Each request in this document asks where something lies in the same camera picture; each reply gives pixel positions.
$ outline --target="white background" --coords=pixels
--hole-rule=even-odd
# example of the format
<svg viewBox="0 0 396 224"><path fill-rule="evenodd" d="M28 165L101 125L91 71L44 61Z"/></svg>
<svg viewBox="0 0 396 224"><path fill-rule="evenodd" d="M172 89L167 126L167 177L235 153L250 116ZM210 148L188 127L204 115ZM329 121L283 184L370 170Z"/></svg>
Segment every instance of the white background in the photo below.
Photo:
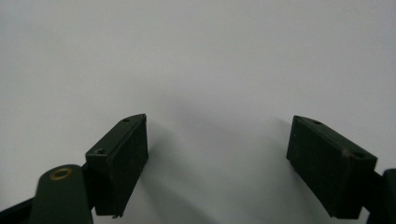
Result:
<svg viewBox="0 0 396 224"><path fill-rule="evenodd" d="M286 151L293 115L396 167L396 2L1 1L0 210L120 119L150 159L123 218L95 223L365 223L330 218Z"/></svg>

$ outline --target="white wall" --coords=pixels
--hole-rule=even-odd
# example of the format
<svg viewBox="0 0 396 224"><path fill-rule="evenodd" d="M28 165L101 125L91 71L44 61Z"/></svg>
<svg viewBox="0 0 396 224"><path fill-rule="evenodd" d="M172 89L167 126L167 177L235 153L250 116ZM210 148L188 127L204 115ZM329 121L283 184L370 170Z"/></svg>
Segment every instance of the white wall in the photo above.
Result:
<svg viewBox="0 0 396 224"><path fill-rule="evenodd" d="M1 1L0 210L118 120L148 115L150 159L119 219L328 217L286 160L292 116L395 166L396 2Z"/></svg>

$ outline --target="bolt hole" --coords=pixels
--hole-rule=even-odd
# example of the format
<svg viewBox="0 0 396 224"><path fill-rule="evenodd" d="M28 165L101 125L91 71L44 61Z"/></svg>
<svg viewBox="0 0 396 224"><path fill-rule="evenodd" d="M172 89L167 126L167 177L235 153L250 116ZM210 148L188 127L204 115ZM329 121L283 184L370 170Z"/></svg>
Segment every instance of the bolt hole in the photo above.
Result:
<svg viewBox="0 0 396 224"><path fill-rule="evenodd" d="M51 180L61 180L61 179L67 178L72 173L73 173L73 170L68 168L68 167L61 168L59 170L56 170L56 171L52 172L52 174L50 174L49 178Z"/></svg>
<svg viewBox="0 0 396 224"><path fill-rule="evenodd" d="M358 158L364 158L364 154L361 152L354 152L353 155Z"/></svg>
<svg viewBox="0 0 396 224"><path fill-rule="evenodd" d="M104 153L105 153L105 150L102 149L102 148L98 148L98 149L95 150L95 152L96 152L97 154L104 154Z"/></svg>

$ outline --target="screw hole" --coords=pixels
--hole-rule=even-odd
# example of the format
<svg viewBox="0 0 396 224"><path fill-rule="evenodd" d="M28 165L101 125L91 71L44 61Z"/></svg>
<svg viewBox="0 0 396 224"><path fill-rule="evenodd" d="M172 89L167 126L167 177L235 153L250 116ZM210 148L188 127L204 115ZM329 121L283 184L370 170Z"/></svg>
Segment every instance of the screw hole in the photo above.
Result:
<svg viewBox="0 0 396 224"><path fill-rule="evenodd" d="M358 158L364 158L364 154L361 152L354 152L353 155Z"/></svg>
<svg viewBox="0 0 396 224"><path fill-rule="evenodd" d="M61 179L67 178L72 173L73 173L73 170L71 168L68 168L68 167L61 168L59 170L52 172L52 174L50 174L49 178L51 180L61 180Z"/></svg>
<svg viewBox="0 0 396 224"><path fill-rule="evenodd" d="M105 153L105 150L102 149L102 148L98 148L98 149L95 150L95 152L96 152L97 154L104 154L104 153Z"/></svg>

